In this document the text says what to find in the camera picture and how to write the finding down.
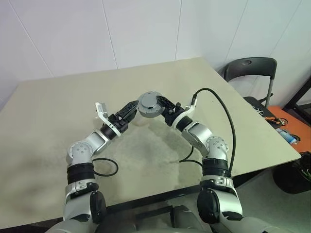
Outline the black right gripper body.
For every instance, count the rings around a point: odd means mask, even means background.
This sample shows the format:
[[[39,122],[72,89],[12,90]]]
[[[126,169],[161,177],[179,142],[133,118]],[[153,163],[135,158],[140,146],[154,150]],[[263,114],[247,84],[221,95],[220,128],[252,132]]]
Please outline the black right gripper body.
[[[176,118],[184,112],[184,109],[181,107],[181,103],[177,103],[175,104],[174,109],[169,109],[169,110],[170,110],[170,116],[168,118],[165,118],[165,123],[168,126],[172,126]]]

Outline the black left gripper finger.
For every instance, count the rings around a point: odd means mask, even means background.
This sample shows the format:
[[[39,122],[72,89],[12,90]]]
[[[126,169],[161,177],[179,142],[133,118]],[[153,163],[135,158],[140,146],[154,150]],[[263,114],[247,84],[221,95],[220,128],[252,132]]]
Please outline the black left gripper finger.
[[[131,101],[127,103],[122,109],[120,109],[116,115],[119,117],[127,117],[131,115],[136,109],[138,105],[138,100]]]
[[[136,116],[137,109],[131,110],[125,117],[124,120],[126,120],[128,123],[130,123]]]

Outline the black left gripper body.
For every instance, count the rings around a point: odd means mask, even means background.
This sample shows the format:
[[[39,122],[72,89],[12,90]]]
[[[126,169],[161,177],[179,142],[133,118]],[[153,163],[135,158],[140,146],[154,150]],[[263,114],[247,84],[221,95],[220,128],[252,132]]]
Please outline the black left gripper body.
[[[110,123],[120,132],[123,133],[128,129],[129,121],[123,117],[120,113],[111,114],[108,117]]]

